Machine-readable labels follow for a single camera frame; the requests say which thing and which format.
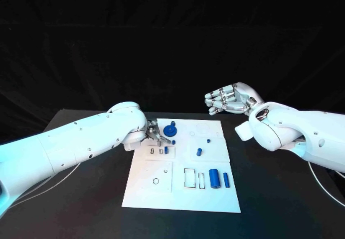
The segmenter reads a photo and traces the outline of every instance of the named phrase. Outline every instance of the white board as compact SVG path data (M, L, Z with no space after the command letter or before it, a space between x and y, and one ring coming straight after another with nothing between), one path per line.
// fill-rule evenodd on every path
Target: white board
M144 140L134 151L123 207L240 213L221 122L159 119L162 132L172 120L178 133L169 139L176 144L162 144L162 148L169 146L172 154L159 154L159 147L150 140ZM202 148L201 157L196 156L198 148ZM219 173L218 189L212 189L209 184L208 171L214 168ZM185 169L195 171L195 188L185 187ZM228 174L230 188L225 188L222 173Z

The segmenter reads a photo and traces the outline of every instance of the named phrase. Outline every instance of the black curtain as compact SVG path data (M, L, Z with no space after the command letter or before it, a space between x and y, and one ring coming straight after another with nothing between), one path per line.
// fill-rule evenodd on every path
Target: black curtain
M341 1L1 1L1 142L61 109L205 113L238 81L266 101L344 113Z

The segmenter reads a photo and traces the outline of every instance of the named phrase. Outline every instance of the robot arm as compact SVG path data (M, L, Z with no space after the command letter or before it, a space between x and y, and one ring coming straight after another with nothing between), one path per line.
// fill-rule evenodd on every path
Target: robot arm
M266 103L241 82L206 94L205 103L211 115L222 110L248 115L248 121L235 128L243 140L254 137L269 151L289 150L306 161L345 172L344 115Z
M107 113L0 146L0 217L23 192L45 178L124 144L136 149L144 138L160 136L134 102L123 102Z

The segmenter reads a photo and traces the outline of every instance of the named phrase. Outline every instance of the black table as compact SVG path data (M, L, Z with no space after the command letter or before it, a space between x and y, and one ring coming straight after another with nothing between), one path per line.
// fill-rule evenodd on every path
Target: black table
M61 110L46 130L97 113ZM123 208L133 152L120 145L85 161L49 192L7 211L0 219L1 239L345 238L345 208L321 189L308 163L292 152L269 152L256 140L243 142L237 136L234 127L247 116L146 115L221 120L241 214ZM342 200L325 169L316 165L313 169L328 191ZM53 178L43 190L69 171Z

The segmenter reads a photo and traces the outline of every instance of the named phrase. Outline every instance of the robotic hand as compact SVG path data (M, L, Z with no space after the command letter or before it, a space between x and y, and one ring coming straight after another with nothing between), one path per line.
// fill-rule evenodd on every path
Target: robotic hand
M0 146L0 218L25 191L45 178L113 149L126 151L149 138L170 144L157 120L147 120L134 102L114 105L107 113Z
M263 102L241 82L206 94L205 103L211 115L225 110L248 116L235 128L243 141L254 137L269 151L289 150L306 161L345 172L345 115Z

